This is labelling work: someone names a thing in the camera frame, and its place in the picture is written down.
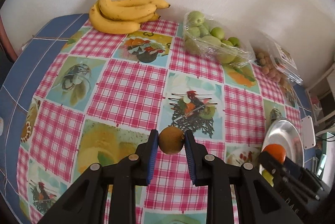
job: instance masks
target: table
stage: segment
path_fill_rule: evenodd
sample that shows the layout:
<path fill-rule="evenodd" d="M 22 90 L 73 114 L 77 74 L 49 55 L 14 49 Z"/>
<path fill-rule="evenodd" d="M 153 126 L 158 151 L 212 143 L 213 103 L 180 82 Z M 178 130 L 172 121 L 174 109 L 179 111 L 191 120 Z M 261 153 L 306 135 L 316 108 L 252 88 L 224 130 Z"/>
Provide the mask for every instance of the table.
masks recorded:
<path fill-rule="evenodd" d="M 28 109 L 17 164 L 21 210 L 38 222 L 90 164 L 116 163 L 151 129 L 171 124 L 193 127 L 197 142 L 227 163 L 256 165 L 271 110 L 298 131 L 300 114 L 288 91 L 260 67 L 250 64 L 241 72 L 186 53 L 176 22 L 158 20 L 133 34 L 110 35 L 86 21 L 65 42 Z M 195 107 L 184 100 L 189 93 L 215 103 L 214 110 L 174 122 L 180 111 Z M 206 208 L 207 188 L 192 185 L 185 150 L 158 150 L 151 184 L 136 187 L 137 223 L 205 223 Z"/>

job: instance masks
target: silver bolt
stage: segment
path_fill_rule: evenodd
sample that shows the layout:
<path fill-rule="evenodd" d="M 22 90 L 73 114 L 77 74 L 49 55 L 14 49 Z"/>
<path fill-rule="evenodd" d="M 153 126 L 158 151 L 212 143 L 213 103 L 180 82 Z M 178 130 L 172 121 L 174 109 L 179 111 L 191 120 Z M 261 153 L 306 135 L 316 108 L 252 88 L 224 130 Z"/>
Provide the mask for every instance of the silver bolt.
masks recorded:
<path fill-rule="evenodd" d="M 254 168 L 253 165 L 252 165 L 251 163 L 244 163 L 244 164 L 243 164 L 243 167 L 244 167 L 244 169 L 246 169 L 246 170 L 251 170 L 251 169 Z"/>
<path fill-rule="evenodd" d="M 212 154 L 207 154 L 206 156 L 205 156 L 205 160 L 206 161 L 213 161 L 215 159 L 215 157 L 212 155 Z"/>
<path fill-rule="evenodd" d="M 131 154 L 129 155 L 128 159 L 131 160 L 131 161 L 136 161 L 138 160 L 138 155 L 137 154 Z"/>
<path fill-rule="evenodd" d="M 95 164 L 91 164 L 90 169 L 91 169 L 92 171 L 99 170 L 99 169 L 100 169 L 100 164 L 97 164 L 97 163 L 95 163 Z"/>

